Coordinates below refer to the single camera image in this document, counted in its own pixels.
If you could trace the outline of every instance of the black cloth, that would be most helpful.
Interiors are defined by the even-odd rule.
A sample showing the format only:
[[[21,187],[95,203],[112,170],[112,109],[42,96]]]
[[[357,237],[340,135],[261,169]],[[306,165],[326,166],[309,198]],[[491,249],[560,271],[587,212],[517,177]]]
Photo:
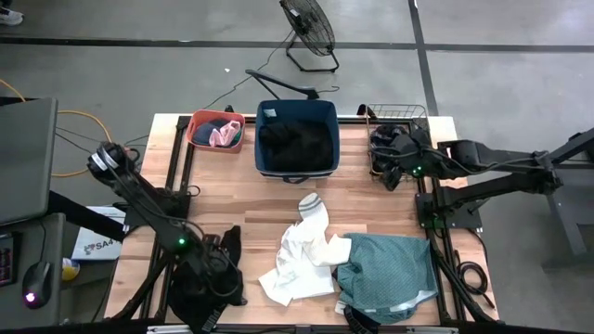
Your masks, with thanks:
[[[325,123],[274,122],[260,129],[265,167],[271,172],[317,172],[332,167],[332,137]]]
[[[197,277],[187,263],[180,264],[172,275],[168,303],[174,314],[190,327],[194,334],[209,333],[228,304],[245,304],[242,298],[243,277],[236,271],[241,257],[241,230],[233,226],[226,231],[221,240],[221,247],[227,251],[230,265],[226,271],[212,279],[213,288],[219,293],[226,293],[238,286],[228,297],[214,295],[209,284]]]

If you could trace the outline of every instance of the white cloth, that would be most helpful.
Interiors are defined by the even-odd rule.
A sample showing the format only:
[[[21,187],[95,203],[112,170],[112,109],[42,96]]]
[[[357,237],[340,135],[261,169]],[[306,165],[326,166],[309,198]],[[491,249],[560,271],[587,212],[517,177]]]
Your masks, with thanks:
[[[282,236],[277,267],[259,279],[268,298],[285,306],[292,299],[333,293],[330,266],[346,263],[351,252],[349,238],[334,235],[326,242],[328,212],[316,193],[301,200],[299,213],[303,221]]]

